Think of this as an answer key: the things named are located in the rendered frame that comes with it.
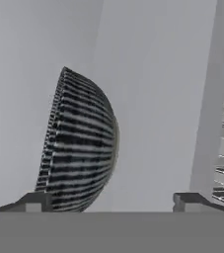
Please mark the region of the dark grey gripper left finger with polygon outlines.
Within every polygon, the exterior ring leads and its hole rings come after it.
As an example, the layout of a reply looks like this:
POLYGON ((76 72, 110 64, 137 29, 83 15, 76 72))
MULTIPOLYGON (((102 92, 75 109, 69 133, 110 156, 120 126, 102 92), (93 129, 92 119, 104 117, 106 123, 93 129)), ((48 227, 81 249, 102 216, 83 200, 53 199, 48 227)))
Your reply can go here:
POLYGON ((44 192, 30 192, 16 202, 1 206, 0 212, 51 212, 51 194, 44 192))

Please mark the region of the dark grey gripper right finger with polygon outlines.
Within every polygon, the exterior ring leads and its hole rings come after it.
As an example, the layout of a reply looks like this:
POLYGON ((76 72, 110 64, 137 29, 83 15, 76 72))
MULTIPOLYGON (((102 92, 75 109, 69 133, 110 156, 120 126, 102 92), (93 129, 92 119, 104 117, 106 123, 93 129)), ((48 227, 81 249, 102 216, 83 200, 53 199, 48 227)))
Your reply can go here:
POLYGON ((174 193, 173 212, 224 212, 224 206, 214 204, 199 193, 174 193))

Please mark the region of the black white striped bowl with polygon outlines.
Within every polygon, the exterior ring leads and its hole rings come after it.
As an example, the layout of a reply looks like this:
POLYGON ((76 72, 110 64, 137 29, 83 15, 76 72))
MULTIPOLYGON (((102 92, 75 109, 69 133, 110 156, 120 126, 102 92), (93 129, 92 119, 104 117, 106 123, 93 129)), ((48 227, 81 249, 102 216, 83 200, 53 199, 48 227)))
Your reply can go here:
POLYGON ((105 189, 118 154, 118 125, 105 92, 64 66, 49 112, 37 193, 54 212, 83 212, 105 189))

